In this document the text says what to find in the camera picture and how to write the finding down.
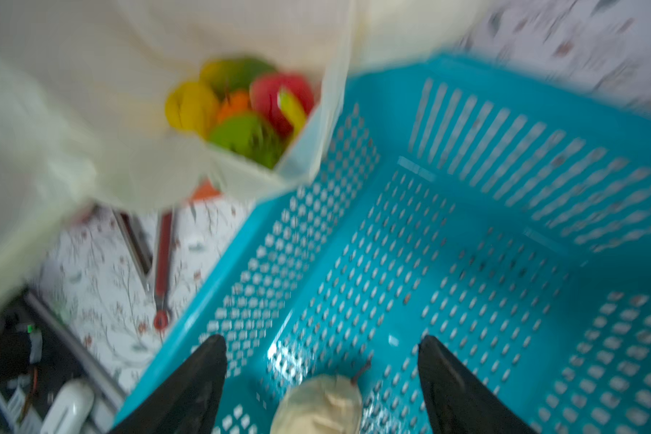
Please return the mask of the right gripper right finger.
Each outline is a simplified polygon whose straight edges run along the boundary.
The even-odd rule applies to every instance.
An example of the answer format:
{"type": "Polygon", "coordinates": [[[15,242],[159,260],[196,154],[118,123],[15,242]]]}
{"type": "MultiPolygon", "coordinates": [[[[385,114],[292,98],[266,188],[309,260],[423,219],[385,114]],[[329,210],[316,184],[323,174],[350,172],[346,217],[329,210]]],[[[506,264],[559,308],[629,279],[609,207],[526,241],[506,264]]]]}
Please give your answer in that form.
{"type": "Polygon", "coordinates": [[[418,370],[432,432],[533,432],[434,336],[421,340],[418,370]]]}

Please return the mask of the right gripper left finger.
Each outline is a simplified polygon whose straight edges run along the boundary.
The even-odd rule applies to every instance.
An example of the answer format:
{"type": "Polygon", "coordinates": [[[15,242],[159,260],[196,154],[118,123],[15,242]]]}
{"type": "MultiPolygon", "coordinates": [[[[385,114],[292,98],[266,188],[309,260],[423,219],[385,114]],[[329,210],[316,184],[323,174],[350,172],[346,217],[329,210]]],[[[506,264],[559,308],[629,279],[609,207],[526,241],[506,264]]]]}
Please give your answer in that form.
{"type": "Polygon", "coordinates": [[[210,336],[111,431],[113,433],[210,433],[227,374],[226,342],[210,336]]]}

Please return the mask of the beige pear fruit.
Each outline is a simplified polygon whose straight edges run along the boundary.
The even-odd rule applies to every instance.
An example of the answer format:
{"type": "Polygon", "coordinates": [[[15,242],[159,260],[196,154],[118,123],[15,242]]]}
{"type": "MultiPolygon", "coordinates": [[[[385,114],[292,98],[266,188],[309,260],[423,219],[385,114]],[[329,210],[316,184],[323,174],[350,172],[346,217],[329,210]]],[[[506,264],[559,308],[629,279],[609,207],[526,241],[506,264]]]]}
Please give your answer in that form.
{"type": "Polygon", "coordinates": [[[352,377],[321,374],[293,387],[278,405],[271,432],[358,433],[363,418],[358,380],[370,368],[366,362],[352,377]]]}

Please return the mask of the green bumpy fruit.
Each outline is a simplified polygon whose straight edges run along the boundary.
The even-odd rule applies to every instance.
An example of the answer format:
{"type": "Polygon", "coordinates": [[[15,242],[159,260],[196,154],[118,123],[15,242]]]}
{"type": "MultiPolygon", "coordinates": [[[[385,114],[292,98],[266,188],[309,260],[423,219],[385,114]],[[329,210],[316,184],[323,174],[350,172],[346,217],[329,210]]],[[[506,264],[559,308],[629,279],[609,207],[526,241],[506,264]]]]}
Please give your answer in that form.
{"type": "Polygon", "coordinates": [[[210,133],[208,142],[268,169],[278,164],[285,149],[273,126],[250,111],[219,123],[210,133]]]}

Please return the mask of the yellow round fruit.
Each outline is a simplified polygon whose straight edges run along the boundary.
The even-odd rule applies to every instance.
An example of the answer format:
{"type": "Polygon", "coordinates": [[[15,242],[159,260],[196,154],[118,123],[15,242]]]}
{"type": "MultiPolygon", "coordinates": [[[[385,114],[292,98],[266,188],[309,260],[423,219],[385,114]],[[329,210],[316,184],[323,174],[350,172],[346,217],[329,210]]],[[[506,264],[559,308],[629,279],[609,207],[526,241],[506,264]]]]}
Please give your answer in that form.
{"type": "Polygon", "coordinates": [[[220,106],[220,100],[209,86],[200,81],[186,81],[168,95],[166,120],[177,131],[207,139],[216,125],[220,106]]]}

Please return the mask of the small orange fruit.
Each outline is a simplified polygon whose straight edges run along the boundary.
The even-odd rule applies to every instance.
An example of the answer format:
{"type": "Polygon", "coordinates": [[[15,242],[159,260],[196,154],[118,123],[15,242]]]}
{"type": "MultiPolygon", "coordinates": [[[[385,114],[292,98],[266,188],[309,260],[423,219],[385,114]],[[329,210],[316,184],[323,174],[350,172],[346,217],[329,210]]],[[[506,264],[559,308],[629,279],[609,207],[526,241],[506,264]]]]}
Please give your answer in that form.
{"type": "Polygon", "coordinates": [[[247,90],[235,90],[228,93],[222,101],[217,114],[217,124],[221,124],[233,116],[251,111],[251,99],[247,90]]]}

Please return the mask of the cream plastic bag orange print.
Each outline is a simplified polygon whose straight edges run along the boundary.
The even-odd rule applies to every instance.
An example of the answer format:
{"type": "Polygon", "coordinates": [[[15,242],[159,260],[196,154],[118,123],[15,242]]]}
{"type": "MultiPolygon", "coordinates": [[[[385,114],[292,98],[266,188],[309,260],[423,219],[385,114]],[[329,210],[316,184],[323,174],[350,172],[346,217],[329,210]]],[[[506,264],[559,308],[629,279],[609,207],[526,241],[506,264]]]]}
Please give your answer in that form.
{"type": "Polygon", "coordinates": [[[426,59],[488,1],[0,1],[0,309],[92,204],[133,213],[202,181],[238,199],[311,181],[345,82],[426,59]],[[305,131],[267,170],[171,130],[165,102],[205,61],[254,55],[320,86],[305,131]]]}

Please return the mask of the yellow banana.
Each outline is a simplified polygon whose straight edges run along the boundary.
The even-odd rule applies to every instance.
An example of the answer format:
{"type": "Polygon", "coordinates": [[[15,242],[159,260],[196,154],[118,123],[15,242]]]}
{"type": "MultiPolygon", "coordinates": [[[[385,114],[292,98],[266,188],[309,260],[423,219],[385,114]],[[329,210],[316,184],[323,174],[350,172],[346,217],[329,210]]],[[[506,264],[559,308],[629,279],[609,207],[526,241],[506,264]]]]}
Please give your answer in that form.
{"type": "Polygon", "coordinates": [[[292,127],[291,137],[295,139],[307,124],[307,113],[301,102],[288,88],[282,87],[278,91],[278,108],[292,127]]]}

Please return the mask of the red bumpy fruit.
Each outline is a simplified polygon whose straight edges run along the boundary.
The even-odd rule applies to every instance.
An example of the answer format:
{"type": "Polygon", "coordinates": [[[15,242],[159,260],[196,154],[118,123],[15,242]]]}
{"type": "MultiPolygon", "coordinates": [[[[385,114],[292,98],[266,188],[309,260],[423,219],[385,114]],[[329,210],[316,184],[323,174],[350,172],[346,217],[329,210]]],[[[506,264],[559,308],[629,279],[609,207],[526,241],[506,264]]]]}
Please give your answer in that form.
{"type": "Polygon", "coordinates": [[[251,108],[262,115],[283,139],[293,133],[293,126],[283,115],[278,94],[288,90],[301,104],[308,117],[315,106],[315,95],[306,77],[299,73],[271,72],[255,79],[249,88],[251,108]]]}

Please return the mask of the green yellow mango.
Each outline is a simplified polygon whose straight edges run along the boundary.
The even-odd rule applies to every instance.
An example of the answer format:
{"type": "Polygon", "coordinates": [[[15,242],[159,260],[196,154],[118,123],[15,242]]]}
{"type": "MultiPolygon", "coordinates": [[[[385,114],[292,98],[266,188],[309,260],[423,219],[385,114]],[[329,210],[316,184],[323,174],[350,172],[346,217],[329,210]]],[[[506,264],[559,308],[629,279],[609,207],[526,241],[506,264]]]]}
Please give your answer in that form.
{"type": "Polygon", "coordinates": [[[251,83],[263,74],[276,72],[276,68],[259,58],[230,57],[205,63],[199,79],[218,97],[237,90],[248,90],[251,83]]]}

